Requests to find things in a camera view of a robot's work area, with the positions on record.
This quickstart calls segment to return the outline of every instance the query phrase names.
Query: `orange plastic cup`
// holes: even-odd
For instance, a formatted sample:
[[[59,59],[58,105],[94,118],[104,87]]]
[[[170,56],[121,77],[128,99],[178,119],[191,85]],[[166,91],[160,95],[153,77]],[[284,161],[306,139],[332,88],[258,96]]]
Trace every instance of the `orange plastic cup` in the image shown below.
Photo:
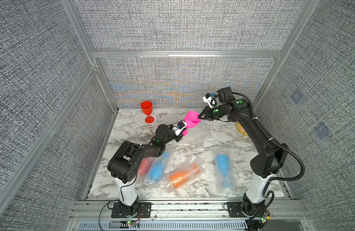
[[[153,116],[150,116],[152,114],[152,111],[153,111],[152,102],[144,101],[144,102],[142,102],[142,104],[140,106],[142,107],[143,113],[148,116],[147,118],[145,118],[145,122],[146,123],[153,123],[154,118],[153,118]]]

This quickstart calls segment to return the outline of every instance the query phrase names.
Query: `textured gray wall panel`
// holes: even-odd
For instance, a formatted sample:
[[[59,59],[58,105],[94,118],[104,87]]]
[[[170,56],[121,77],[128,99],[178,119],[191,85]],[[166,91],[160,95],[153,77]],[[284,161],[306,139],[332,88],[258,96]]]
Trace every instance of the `textured gray wall panel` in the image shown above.
[[[74,0],[105,50],[281,50],[305,2]]]
[[[207,92],[230,86],[254,98],[272,58],[99,58],[120,108],[203,107]]]
[[[0,190],[90,68],[61,1],[0,1]]]
[[[111,121],[93,77],[0,219],[0,231],[63,230],[86,184]]]
[[[322,0],[257,115],[304,161],[289,182],[318,231],[355,230],[355,2]],[[285,176],[299,172],[289,156]]]

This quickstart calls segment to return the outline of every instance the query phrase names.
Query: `red cup in bubble wrap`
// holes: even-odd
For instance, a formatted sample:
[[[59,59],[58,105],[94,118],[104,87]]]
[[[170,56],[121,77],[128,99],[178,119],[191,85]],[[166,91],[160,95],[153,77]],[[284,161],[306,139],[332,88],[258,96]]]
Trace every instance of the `red cup in bubble wrap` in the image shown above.
[[[154,157],[149,157],[149,158],[143,159],[142,163],[140,164],[139,170],[138,170],[138,176],[144,177],[147,174],[148,170],[152,166],[153,160],[154,160]]]

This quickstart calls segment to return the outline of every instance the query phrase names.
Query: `aluminum frame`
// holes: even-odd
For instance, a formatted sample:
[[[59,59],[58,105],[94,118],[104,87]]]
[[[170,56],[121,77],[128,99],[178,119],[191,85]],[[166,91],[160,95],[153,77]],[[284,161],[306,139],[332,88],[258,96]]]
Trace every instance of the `aluminum frame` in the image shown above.
[[[81,198],[82,200],[86,200],[86,198],[87,198],[87,196],[88,196],[88,194],[89,194],[91,185],[92,185],[93,182],[94,182],[94,178],[95,178],[95,175],[96,175],[96,173],[97,173],[97,170],[98,170],[98,167],[99,167],[99,163],[101,162],[101,159],[102,159],[102,157],[103,157],[104,150],[106,149],[107,142],[108,142],[108,138],[109,138],[109,136],[110,136],[110,133],[112,132],[112,128],[113,128],[113,125],[114,125],[114,123],[115,123],[116,117],[117,117],[117,113],[115,112],[115,113],[112,115],[111,122],[109,123],[106,136],[104,137],[104,140],[103,140],[101,149],[99,150],[97,160],[96,160],[95,163],[94,163],[93,170],[92,170],[92,172],[91,172],[91,175],[90,175],[90,177],[89,177],[88,183],[87,183],[87,185],[86,185],[86,187],[85,187],[85,191],[84,191],[83,196],[82,196],[82,198]]]
[[[82,221],[80,222],[80,231],[98,231],[102,228],[104,231],[131,231],[131,230],[145,230],[145,231],[226,231],[226,230],[247,230],[245,220],[143,220],[138,228],[129,227],[127,224],[121,224],[119,221]]]
[[[257,91],[257,94],[255,95],[253,99],[253,106],[254,110],[256,110],[259,102],[265,95],[266,91],[268,90],[269,86],[271,85],[273,79],[275,78],[277,72],[280,70],[281,65],[284,63],[287,55],[289,54],[290,50],[292,49],[293,45],[295,44],[295,41],[299,37],[302,29],[306,25],[308,19],[312,15],[314,9],[318,5],[320,0],[308,0],[306,2],[306,5],[304,6],[302,12],[300,13],[291,33],[289,34],[288,38],[286,39],[286,42],[283,46],[283,49],[281,50],[281,57],[276,59],[275,62],[273,63],[270,72],[268,73],[267,77],[263,81],[261,87]]]
[[[118,111],[118,106],[115,100],[115,97],[113,97],[113,93],[109,87],[109,84],[107,82],[106,77],[104,76],[104,73],[101,69],[101,66],[99,65],[99,62],[95,60],[95,58],[92,56],[92,48],[90,41],[88,39],[88,36],[85,33],[84,27],[80,21],[80,18],[77,14],[76,8],[72,0],[61,0],[62,5],[64,6],[64,9],[66,10],[69,20],[71,21],[71,24],[74,27],[74,30],[76,31],[76,34],[80,40],[80,43],[83,45],[83,49],[85,51],[86,56],[88,57],[89,62],[92,65],[95,65],[98,69],[97,73],[97,78],[99,81],[99,84],[101,85],[103,89],[103,93],[107,98],[107,101],[112,108],[113,112]]]
[[[99,57],[139,57],[139,58],[173,58],[173,57],[218,57],[218,58],[280,58],[281,51],[135,51],[112,50],[92,51],[94,58]]]
[[[217,199],[209,200],[140,200],[151,202],[151,218],[143,220],[238,220],[245,218],[230,218],[223,208],[226,202],[241,202],[242,200]],[[128,218],[111,218],[111,210],[103,209],[108,201],[76,201],[70,215],[66,230],[76,230],[81,221],[126,221]],[[269,206],[270,219],[299,219],[309,230],[314,230],[312,219],[301,200],[275,199]]]
[[[276,173],[276,176],[277,176],[277,177],[283,177],[283,178],[285,177],[281,169],[279,169],[279,172]],[[282,184],[282,185],[284,185],[284,189],[283,189],[284,195],[285,195],[285,193],[286,193],[287,196],[288,196],[290,199],[293,200],[293,199],[294,199],[294,195],[293,195],[293,193],[291,192],[288,183],[287,183],[286,181],[282,181],[282,180],[279,180],[279,183]]]
[[[96,67],[93,66],[89,69],[87,74],[83,77],[78,86],[73,90],[70,97],[60,108],[58,113],[55,115],[51,123],[47,126],[46,130],[35,142],[33,147],[27,153],[27,156],[23,159],[22,163],[17,167],[12,176],[6,182],[4,187],[0,191],[0,218],[3,213],[12,202],[16,193],[21,188],[32,169],[35,167],[36,163],[40,159],[41,155],[48,147],[49,143],[52,141],[57,131],[61,127],[64,120],[67,118],[71,112],[74,105],[77,103],[81,94],[84,92],[85,88],[91,81],[92,77],[95,75]]]

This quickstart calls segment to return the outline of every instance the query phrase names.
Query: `metal vent grille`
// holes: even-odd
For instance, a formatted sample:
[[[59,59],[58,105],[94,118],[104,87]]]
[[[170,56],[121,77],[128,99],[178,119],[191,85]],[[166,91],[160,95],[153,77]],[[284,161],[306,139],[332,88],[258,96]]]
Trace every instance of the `metal vent grille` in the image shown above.
[[[101,227],[106,230],[136,230],[119,221],[101,221]],[[245,230],[245,220],[227,221],[142,221],[138,230]],[[82,221],[79,231],[99,230],[98,221]]]

